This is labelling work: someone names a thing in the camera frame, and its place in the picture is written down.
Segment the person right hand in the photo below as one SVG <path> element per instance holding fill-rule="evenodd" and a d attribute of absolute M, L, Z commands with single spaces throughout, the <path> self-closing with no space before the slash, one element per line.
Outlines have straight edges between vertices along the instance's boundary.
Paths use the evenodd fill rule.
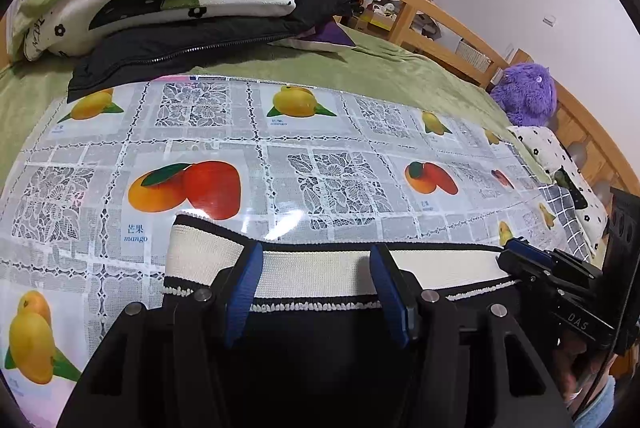
<path fill-rule="evenodd" d="M 608 352 L 589 353 L 584 339 L 573 330 L 562 333 L 553 352 L 554 381 L 566 406 L 576 411 L 582 403 L 588 405 L 604 389 L 610 369 L 617 356 Z"/>

